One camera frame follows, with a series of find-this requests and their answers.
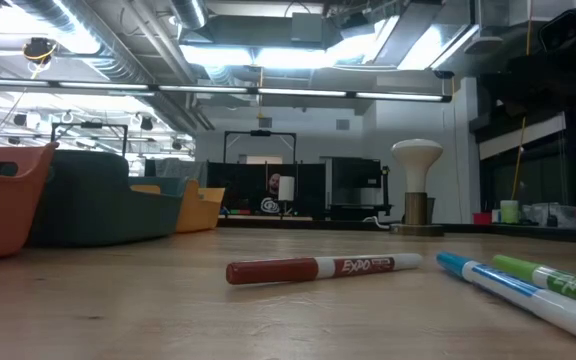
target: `white wall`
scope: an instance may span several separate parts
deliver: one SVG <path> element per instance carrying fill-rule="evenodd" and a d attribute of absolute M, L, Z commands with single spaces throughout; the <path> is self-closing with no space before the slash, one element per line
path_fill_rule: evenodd
<path fill-rule="evenodd" d="M 382 165 L 391 170 L 388 185 L 394 208 L 391 216 L 382 220 L 399 220 L 404 214 L 405 173 L 390 149 L 399 141 L 421 138 L 444 147 L 443 155 L 430 168 L 426 180 L 428 196 L 437 199 L 433 221 L 472 221 L 471 214 L 479 210 L 479 161 L 474 137 L 468 131 L 468 120 L 476 116 L 476 100 L 476 83 L 467 79 L 452 103 L 378 101 L 366 112 L 364 156 L 381 160 Z M 376 200 L 363 199 L 364 202 Z"/>
<path fill-rule="evenodd" d="M 205 108 L 204 113 L 217 130 L 197 135 L 197 161 L 222 161 L 224 131 L 259 129 L 256 108 L 239 108 L 235 111 Z M 319 163 L 322 156 L 362 157 L 362 117 L 355 116 L 353 110 L 307 109 L 303 112 L 301 109 L 292 108 L 265 108 L 262 113 L 265 117 L 273 118 L 272 129 L 269 130 L 297 133 L 297 161 Z M 350 130 L 336 130 L 337 119 L 350 120 Z M 230 135 L 228 143 L 236 138 L 237 135 Z M 292 145 L 291 137 L 283 138 Z M 228 148 L 226 161 L 237 162 L 239 155 L 281 156 L 284 163 L 292 161 L 291 148 L 277 136 L 263 138 L 241 135 L 239 140 Z"/>

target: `desk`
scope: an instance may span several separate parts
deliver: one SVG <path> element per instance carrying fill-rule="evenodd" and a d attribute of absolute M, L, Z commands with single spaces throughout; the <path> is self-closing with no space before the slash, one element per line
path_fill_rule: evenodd
<path fill-rule="evenodd" d="M 448 276 L 441 250 L 576 273 L 576 244 L 487 234 L 218 228 L 0 260 L 0 359 L 576 359 L 576 338 Z M 418 252 L 422 267 L 233 287 L 236 260 Z"/>

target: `table surface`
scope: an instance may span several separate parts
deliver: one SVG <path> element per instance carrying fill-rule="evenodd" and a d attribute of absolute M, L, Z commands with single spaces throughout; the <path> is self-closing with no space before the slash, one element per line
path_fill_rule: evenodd
<path fill-rule="evenodd" d="M 0 260 L 0 359 L 576 359 L 576 338 L 435 263 L 503 253 L 576 273 L 576 244 L 228 229 Z M 420 269 L 234 287 L 231 261 L 418 252 Z"/>

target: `person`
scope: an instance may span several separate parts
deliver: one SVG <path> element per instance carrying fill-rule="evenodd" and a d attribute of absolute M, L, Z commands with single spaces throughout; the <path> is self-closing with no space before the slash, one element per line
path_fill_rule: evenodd
<path fill-rule="evenodd" d="M 277 196 L 279 195 L 279 179 L 280 174 L 272 174 L 268 179 L 268 191 L 266 196 L 261 200 L 261 211 L 267 214 L 278 214 L 279 204 L 277 203 Z"/>

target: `red marker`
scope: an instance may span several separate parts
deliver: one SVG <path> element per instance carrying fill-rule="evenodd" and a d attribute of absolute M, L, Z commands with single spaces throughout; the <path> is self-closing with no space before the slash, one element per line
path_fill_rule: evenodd
<path fill-rule="evenodd" d="M 226 280 L 232 285 L 285 281 L 312 281 L 413 269 L 419 254 L 326 256 L 297 259 L 242 261 L 228 264 Z"/>

